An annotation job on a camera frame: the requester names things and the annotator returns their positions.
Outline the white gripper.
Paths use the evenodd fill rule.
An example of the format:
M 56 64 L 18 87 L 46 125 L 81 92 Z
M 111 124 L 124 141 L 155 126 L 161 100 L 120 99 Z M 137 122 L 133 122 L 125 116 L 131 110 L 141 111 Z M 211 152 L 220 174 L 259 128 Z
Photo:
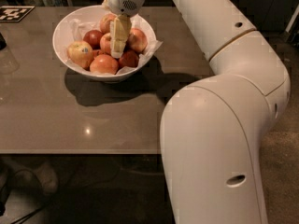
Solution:
M 132 27 L 130 17 L 142 8 L 145 0 L 104 0 L 103 6 L 118 15 L 110 24 L 111 55 L 119 59 L 125 49 Z

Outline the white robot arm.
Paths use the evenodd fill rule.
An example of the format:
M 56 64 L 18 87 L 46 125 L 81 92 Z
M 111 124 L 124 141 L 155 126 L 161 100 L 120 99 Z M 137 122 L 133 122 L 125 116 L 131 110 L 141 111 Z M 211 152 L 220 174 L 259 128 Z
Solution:
M 230 0 L 173 0 L 213 71 L 179 90 L 161 118 L 176 224 L 268 224 L 264 134 L 290 99 L 288 71 Z

